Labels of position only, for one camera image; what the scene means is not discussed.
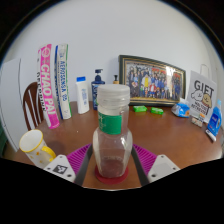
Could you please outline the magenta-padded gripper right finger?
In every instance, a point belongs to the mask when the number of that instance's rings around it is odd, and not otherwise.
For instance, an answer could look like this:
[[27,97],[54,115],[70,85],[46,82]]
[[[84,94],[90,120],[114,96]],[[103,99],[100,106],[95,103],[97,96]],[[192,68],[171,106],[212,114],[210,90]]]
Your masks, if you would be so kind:
[[132,147],[132,157],[142,186],[180,170],[166,155],[155,155],[136,144]]

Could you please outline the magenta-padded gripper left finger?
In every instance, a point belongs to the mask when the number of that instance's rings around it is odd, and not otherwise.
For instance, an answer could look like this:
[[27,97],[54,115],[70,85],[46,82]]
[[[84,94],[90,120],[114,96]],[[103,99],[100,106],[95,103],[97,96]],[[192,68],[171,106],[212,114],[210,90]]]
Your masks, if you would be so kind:
[[81,186],[85,179],[92,152],[92,145],[87,144],[67,156],[60,154],[44,170]]

